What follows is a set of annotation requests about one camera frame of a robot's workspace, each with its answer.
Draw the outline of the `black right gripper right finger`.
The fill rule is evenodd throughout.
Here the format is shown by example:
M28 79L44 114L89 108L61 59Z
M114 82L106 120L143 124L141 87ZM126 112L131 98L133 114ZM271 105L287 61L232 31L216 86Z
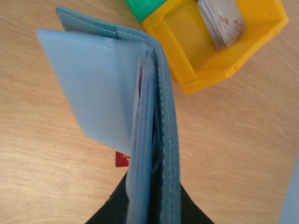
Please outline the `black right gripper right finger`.
M214 222L194 203L181 185L181 223L214 224Z

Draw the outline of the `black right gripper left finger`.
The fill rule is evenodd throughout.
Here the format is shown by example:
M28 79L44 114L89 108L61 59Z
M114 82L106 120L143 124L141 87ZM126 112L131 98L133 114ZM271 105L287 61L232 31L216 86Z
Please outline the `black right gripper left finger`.
M104 205L86 221L86 224L125 224L128 208L126 177L123 176Z

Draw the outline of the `teal card holder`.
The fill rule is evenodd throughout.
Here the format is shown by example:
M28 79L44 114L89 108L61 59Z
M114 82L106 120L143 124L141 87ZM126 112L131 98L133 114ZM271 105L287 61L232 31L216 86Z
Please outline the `teal card holder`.
M177 119L161 44L138 29L57 7L38 41L87 137L129 156L126 224L181 223Z

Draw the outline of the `red VIP card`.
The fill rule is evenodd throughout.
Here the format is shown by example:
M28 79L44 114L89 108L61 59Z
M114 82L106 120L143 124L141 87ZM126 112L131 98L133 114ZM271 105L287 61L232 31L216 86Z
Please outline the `red VIP card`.
M128 165L129 165L129 156L116 151L115 166L117 168L121 168L121 167L128 167Z

